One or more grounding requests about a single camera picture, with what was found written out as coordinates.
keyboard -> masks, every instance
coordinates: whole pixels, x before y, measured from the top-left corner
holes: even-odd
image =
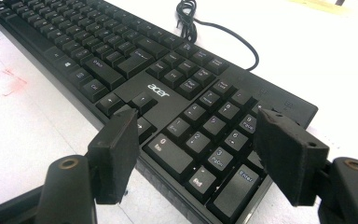
[[[318,110],[101,0],[0,1],[0,24],[102,123],[138,110],[136,169],[193,223],[245,222],[269,189],[260,107],[303,128]]]

black cable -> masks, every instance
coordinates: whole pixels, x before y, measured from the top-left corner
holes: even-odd
[[[177,12],[178,18],[179,18],[178,23],[176,24],[176,27],[179,26],[179,23],[182,23],[181,37],[185,38],[186,40],[188,40],[189,42],[191,42],[193,44],[196,42],[197,28],[196,28],[196,25],[194,24],[194,21],[201,25],[212,26],[214,28],[222,30],[222,31],[236,37],[238,40],[240,40],[240,42],[242,44],[244,44],[254,54],[254,56],[255,56],[254,65],[252,65],[251,67],[246,69],[247,71],[254,70],[257,67],[258,62],[259,62],[258,53],[255,50],[255,48],[251,44],[249,44],[245,39],[243,39],[240,35],[237,35],[236,33],[232,32],[231,30],[229,30],[226,27],[223,27],[223,26],[215,24],[215,23],[197,20],[196,18],[194,18],[196,9],[197,9],[196,0],[181,0],[181,2],[176,7],[176,12]]]

spacebar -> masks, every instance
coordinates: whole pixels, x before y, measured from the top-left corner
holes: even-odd
[[[7,24],[41,54],[54,47],[54,45],[37,32],[34,27],[18,16],[9,18]]]

acer logo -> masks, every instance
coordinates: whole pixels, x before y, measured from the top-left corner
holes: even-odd
[[[163,91],[159,87],[157,87],[155,84],[148,85],[147,88],[155,92],[157,95],[164,97],[164,96],[170,96],[167,92]]]

white surface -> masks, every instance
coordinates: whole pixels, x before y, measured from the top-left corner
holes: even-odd
[[[147,21],[176,30],[177,0],[111,1]],[[198,0],[196,17],[247,39],[258,51],[258,76],[317,105],[309,131],[331,147],[329,160],[358,159],[358,2],[337,15],[285,0]],[[197,26],[198,45],[247,68],[253,55],[233,37]],[[99,121],[52,74],[0,29],[0,77],[8,71],[25,83],[0,89],[0,203],[43,184],[58,158],[84,154]],[[98,206],[100,223],[186,223],[134,171],[129,195],[115,206]],[[319,223],[317,206],[293,208],[272,185],[250,223]]]

